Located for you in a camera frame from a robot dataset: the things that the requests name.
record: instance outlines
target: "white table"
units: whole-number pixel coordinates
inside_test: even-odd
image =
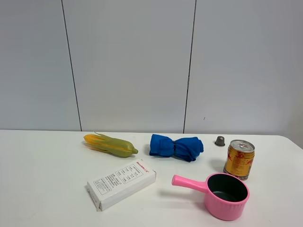
[[[285,227],[300,226],[303,217],[303,150],[281,136],[165,134],[172,139],[197,136],[205,151],[195,162],[149,156],[149,133],[106,133],[128,140],[139,153],[118,158],[90,150],[88,132],[0,131],[1,227]],[[256,147],[250,177],[250,199],[243,215],[226,222],[212,217],[204,195],[171,185],[174,174],[203,181],[222,171],[228,143],[244,139]],[[103,212],[84,186],[103,171],[141,158],[157,172],[156,183]]]

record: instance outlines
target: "pink saucepan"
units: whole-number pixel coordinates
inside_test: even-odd
[[[228,174],[210,175],[205,182],[174,175],[171,184],[204,192],[204,203],[208,211],[226,221],[240,217],[250,197],[248,187],[238,178]]]

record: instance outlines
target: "metal can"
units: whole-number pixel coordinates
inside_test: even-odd
[[[247,180],[254,156],[254,145],[245,140],[232,140],[228,147],[228,156],[223,172],[231,174],[240,180]]]

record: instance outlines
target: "white box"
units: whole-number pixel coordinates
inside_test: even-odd
[[[97,211],[105,210],[156,181],[156,172],[137,159],[87,182]]]

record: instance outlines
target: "folded blue fabric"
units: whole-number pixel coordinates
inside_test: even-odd
[[[195,159],[204,151],[203,143],[198,137],[181,138],[173,141],[171,138],[153,134],[151,136],[151,156],[176,156],[187,162]]]

